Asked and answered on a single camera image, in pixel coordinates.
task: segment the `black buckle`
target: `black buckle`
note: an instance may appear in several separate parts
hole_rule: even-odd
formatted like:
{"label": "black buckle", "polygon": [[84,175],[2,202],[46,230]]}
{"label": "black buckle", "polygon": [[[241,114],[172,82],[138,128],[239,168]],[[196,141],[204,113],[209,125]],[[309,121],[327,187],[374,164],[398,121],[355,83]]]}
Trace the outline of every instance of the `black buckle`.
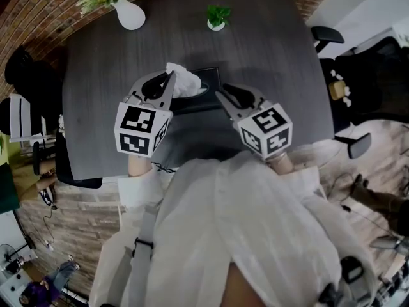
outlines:
{"label": "black buckle", "polygon": [[[153,250],[153,242],[148,242],[148,241],[141,240],[140,238],[136,238],[135,239],[135,249],[138,243],[148,246]],[[132,258],[135,257],[135,249],[132,251]]]}

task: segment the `small green plant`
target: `small green plant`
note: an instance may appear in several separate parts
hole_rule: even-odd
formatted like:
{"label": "small green plant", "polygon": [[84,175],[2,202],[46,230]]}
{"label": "small green plant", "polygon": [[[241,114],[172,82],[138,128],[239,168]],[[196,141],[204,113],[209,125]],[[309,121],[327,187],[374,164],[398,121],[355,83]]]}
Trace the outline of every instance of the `small green plant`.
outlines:
{"label": "small green plant", "polygon": [[222,23],[229,24],[226,17],[230,16],[231,9],[228,7],[209,6],[207,16],[210,24],[215,28]]}

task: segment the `person in purple shirt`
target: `person in purple shirt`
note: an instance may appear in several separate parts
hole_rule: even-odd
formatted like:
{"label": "person in purple shirt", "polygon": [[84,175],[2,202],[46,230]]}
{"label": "person in purple shirt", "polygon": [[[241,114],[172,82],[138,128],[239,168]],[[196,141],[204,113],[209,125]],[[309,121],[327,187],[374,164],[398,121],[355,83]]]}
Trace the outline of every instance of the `person in purple shirt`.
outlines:
{"label": "person in purple shirt", "polygon": [[41,282],[31,282],[20,295],[20,304],[28,307],[49,307],[58,299],[70,276],[79,270],[71,255],[53,273],[48,274]]}

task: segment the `white cube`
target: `white cube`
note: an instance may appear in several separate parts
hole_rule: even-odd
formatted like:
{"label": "white cube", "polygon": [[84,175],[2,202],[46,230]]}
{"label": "white cube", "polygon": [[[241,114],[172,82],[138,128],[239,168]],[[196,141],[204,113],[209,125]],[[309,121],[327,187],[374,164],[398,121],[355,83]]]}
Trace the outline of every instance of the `white cube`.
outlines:
{"label": "white cube", "polygon": [[283,151],[293,139],[293,122],[280,104],[252,114],[237,125],[243,143],[263,159]]}
{"label": "white cube", "polygon": [[118,152],[152,157],[166,135],[173,113],[120,102],[115,121]]}

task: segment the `table top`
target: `table top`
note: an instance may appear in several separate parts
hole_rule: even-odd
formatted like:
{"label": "table top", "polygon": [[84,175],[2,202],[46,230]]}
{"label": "table top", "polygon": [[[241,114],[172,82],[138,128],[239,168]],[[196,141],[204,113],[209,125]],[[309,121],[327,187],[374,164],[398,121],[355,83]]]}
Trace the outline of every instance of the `table top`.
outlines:
{"label": "table top", "polygon": [[[63,85],[66,141],[75,179],[127,174],[116,151],[118,103],[140,77],[168,61],[187,69],[218,67],[222,83],[259,88],[293,121],[292,148],[334,137],[328,94],[313,39],[293,0],[138,0],[142,28],[123,28],[110,12],[68,41]],[[209,4],[229,6],[230,25],[208,29]],[[153,156],[164,166],[244,150],[219,109],[175,116]]]}

